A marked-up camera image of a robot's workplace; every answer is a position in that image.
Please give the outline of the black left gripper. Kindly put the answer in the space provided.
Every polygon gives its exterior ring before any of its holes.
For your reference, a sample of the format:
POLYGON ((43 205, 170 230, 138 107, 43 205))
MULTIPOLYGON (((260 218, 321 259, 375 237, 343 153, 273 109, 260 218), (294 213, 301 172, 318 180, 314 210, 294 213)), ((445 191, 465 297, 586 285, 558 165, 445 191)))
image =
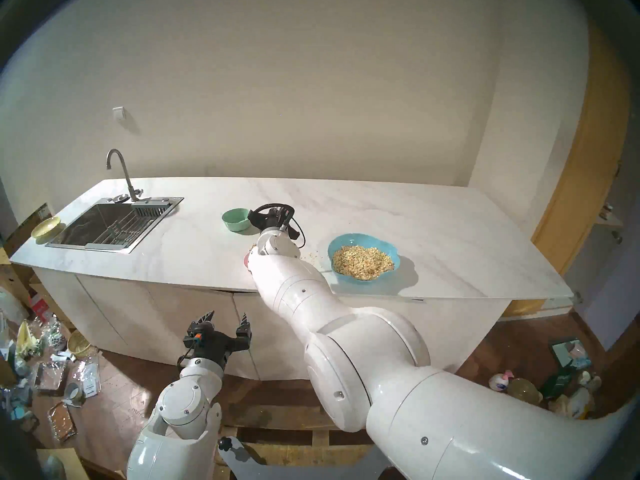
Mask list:
POLYGON ((250 322, 247 314, 243 313, 239 327, 235 331, 235 337, 230 337, 215 329, 214 316, 213 310, 201 316, 197 322, 191 322, 183 338, 186 352, 182 359, 209 360, 217 364, 221 370, 225 370, 232 353, 249 350, 250 322))

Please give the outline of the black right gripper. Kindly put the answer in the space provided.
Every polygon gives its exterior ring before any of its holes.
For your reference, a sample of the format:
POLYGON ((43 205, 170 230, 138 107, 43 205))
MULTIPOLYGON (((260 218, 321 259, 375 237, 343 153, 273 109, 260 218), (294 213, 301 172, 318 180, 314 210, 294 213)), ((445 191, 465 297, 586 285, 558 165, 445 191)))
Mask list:
POLYGON ((294 207, 258 207, 250 210, 250 223, 261 232, 273 227, 279 230, 284 227, 285 231, 295 231, 295 228, 289 225, 294 214, 294 207))

